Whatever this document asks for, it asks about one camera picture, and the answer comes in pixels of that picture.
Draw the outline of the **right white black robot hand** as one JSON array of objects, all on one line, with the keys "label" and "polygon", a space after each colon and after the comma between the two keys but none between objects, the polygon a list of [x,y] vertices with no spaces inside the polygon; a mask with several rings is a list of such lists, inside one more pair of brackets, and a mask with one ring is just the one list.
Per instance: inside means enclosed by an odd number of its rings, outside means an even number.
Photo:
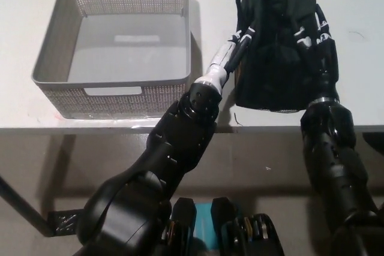
[{"label": "right white black robot hand", "polygon": [[339,79],[337,48],[319,4],[315,6],[313,19],[316,24],[315,37],[307,33],[305,26],[299,25],[295,19],[291,20],[296,48],[310,75],[308,103],[339,102],[336,89]]}]

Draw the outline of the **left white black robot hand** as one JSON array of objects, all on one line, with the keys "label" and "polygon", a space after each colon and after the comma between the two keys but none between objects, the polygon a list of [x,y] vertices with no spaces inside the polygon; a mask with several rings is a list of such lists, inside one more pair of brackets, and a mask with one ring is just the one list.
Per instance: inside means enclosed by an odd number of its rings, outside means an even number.
[{"label": "left white black robot hand", "polygon": [[241,62],[250,46],[256,31],[249,26],[245,31],[238,30],[217,50],[206,73],[194,83],[215,89],[220,95],[224,85]]}]

